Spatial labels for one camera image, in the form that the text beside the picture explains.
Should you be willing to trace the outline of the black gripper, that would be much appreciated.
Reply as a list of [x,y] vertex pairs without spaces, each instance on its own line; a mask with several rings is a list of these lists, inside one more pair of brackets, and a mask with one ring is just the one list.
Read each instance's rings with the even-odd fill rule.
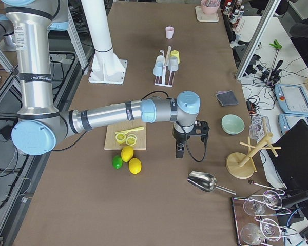
[[176,140],[176,158],[183,158],[185,151],[185,142],[191,136],[199,136],[202,141],[209,138],[209,126],[206,121],[196,120],[190,126],[183,126],[178,121],[174,123],[172,135]]

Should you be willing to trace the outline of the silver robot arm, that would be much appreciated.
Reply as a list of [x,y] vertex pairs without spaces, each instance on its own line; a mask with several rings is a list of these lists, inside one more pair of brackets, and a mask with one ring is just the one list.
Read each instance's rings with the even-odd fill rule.
[[197,120],[200,97],[184,91],[177,98],[141,99],[92,110],[61,112],[53,103],[48,30],[68,28],[66,1],[5,1],[6,17],[13,23],[22,107],[12,141],[28,155],[53,151],[64,139],[96,127],[141,119],[172,122],[176,156],[188,150],[188,140],[208,141],[207,122]]

